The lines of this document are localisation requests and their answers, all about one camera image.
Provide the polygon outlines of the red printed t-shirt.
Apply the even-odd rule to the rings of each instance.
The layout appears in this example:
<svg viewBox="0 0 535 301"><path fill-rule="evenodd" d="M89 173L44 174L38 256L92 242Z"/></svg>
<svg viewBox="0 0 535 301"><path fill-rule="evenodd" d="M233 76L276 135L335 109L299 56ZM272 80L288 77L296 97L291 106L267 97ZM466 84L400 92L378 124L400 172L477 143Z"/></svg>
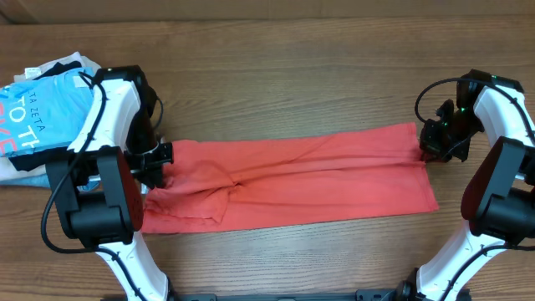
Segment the red printed t-shirt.
<svg viewBox="0 0 535 301"><path fill-rule="evenodd" d="M438 209L412 123L284 140L176 140L145 233L201 233Z"/></svg>

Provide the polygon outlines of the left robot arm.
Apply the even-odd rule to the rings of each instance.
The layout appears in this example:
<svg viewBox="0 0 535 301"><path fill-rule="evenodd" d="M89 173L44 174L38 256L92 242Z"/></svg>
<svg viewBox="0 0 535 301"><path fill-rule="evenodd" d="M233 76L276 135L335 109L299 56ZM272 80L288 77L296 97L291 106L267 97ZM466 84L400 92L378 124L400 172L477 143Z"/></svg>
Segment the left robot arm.
<svg viewBox="0 0 535 301"><path fill-rule="evenodd" d="M46 164L52 195L43 211L41 237L55 208L64 234L81 243L77 254L94 253L110 267L127 300L173 300L168 276L156 265L141 234L144 202L139 185L164 185L163 167L173 147L162 142L150 118L161 102L138 65L99 69L80 78L94 102L82 130Z"/></svg>

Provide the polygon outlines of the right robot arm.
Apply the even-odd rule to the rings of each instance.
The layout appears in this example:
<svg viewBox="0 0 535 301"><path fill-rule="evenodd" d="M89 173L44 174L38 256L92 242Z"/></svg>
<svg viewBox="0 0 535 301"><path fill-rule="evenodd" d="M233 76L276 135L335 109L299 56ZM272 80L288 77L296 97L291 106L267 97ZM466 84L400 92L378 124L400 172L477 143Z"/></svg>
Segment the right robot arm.
<svg viewBox="0 0 535 301"><path fill-rule="evenodd" d="M491 147L461 199L461 226L426 264L415 268L388 300L468 300L466 283L496 255L533 251L534 122L520 82L473 69L455 78L456 99L423 123L420 148L430 161L465 161L471 138L481 132Z"/></svg>

